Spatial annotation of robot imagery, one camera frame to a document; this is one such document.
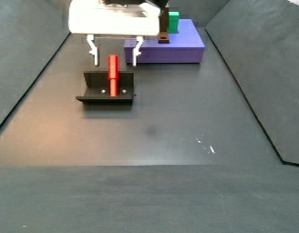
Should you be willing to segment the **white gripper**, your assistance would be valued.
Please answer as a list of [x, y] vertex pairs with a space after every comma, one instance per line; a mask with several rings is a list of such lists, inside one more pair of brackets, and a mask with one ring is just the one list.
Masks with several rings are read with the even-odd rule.
[[158, 15], [158, 8], [148, 2], [138, 5], [108, 5], [104, 0], [71, 0], [67, 19], [69, 30], [73, 34], [86, 35], [94, 66], [100, 64], [94, 35], [136, 36], [132, 65], [137, 65], [142, 37], [154, 36], [158, 33]]

